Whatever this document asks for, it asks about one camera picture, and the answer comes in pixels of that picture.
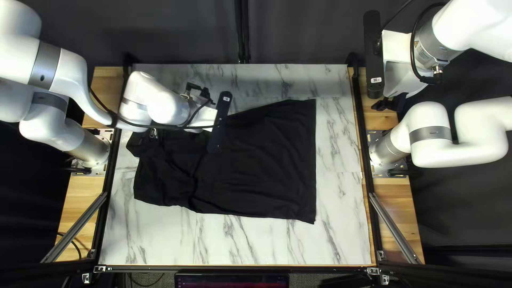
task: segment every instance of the marble surface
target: marble surface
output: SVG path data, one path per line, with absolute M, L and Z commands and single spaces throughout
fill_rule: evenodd
M 230 91 L 230 113 L 316 98 L 316 222 L 198 214 L 133 198 L 138 159 L 123 131 L 100 264 L 370 264 L 352 96 L 344 65 L 136 65 L 182 93 Z

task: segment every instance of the black backdrop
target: black backdrop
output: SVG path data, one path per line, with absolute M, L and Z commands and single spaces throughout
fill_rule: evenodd
M 145 63 L 237 62 L 232 0 L 22 2 L 41 16 L 42 40 L 82 55 L 89 67 L 120 65 L 126 52 Z M 363 55 L 364 12 L 379 10 L 384 20 L 403 2 L 250 0 L 252 62 L 342 64 L 351 51 Z M 415 17 L 433 2 L 437 1 L 417 0 L 391 22 L 389 29 L 410 31 Z M 410 99 L 408 107 L 417 101 L 434 99 L 445 104 L 452 112 L 458 104 L 471 99 L 512 93 L 508 80 L 512 75 L 510 64 L 478 52 L 462 54 L 445 72 L 446 82 L 442 86 L 426 88 Z M 13 137 L 5 130 L 2 126 L 3 138 Z M 21 145 L 23 139 L 16 141 Z M 41 150 L 41 147 L 33 148 L 34 152 L 38 151 L 33 155 L 34 161 L 48 160 L 44 153 L 49 152 Z M 35 183 L 33 175 L 24 174 L 25 162 L 13 160 L 10 165 L 9 169 L 18 175 L 20 181 Z M 509 204 L 512 199 L 508 193 L 511 165 L 509 152 L 504 159 L 495 163 L 430 169 L 425 170 L 423 176 L 411 179 L 425 246 L 512 243 L 512 232 L 506 229 L 511 216 Z M 60 195 L 65 191 L 65 185 L 61 181 L 67 180 L 60 174 L 50 172 L 45 174 L 45 179 L 54 185 L 51 188 L 55 191 L 55 194 L 47 194 L 47 197 L 62 199 Z M 33 193 L 31 188 L 22 191 L 23 187 L 18 187 L 20 193 Z M 27 202 L 12 203 L 27 210 L 32 207 Z M 3 235 L 4 243 L 11 243 L 11 238 L 5 233 Z M 17 253 L 23 254 L 23 249 L 18 249 Z

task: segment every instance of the black t-shirt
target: black t-shirt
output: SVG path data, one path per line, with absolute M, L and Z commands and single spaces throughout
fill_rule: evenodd
M 285 100 L 229 115 L 222 152 L 210 132 L 148 130 L 126 147 L 140 158 L 135 199 L 199 213 L 297 219 L 316 211 L 315 100 Z

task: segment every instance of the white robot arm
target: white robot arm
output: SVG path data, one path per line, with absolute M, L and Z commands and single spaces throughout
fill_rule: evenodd
M 102 165 L 108 157 L 108 146 L 66 119 L 68 97 L 106 126 L 112 125 L 112 115 L 97 107 L 90 97 L 86 61 L 71 51 L 41 42 L 40 29 L 41 20 L 30 7 L 15 0 L 0 0 L 0 120 L 20 122 L 25 138 L 65 151 L 86 167 Z M 201 102 L 204 99 L 178 95 L 151 76 L 134 72 L 115 127 L 143 132 L 147 128 L 128 122 L 147 126 L 154 120 L 211 131 L 207 127 L 214 124 L 217 111 L 203 107 Z
M 473 48 L 512 61 L 512 3 L 509 0 L 451 0 L 428 20 L 414 39 L 418 73 L 442 75 L 443 68 Z M 385 97 L 413 96 L 427 86 L 415 76 L 410 58 L 411 33 L 382 32 Z

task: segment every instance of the black curtain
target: black curtain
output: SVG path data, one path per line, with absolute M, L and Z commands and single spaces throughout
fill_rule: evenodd
M 60 167 L 69 156 L 25 139 L 18 123 L 0 121 L 0 133 L 0 254 L 3 263 L 40 262 L 55 244 L 70 177 Z

